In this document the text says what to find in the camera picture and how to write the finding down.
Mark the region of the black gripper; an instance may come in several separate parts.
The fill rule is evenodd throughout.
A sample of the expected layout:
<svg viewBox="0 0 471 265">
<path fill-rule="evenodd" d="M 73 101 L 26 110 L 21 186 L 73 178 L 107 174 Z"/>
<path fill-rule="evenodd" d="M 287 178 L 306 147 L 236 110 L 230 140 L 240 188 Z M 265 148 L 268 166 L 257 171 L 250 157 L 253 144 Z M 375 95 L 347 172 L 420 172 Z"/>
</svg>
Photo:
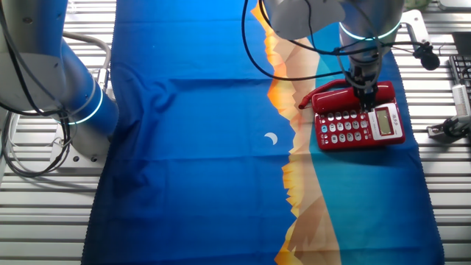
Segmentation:
<svg viewBox="0 0 471 265">
<path fill-rule="evenodd" d="M 376 106 L 379 61 L 362 62 L 351 60 L 345 79 L 354 87 L 354 96 L 359 101 L 360 110 L 366 113 Z"/>
</svg>

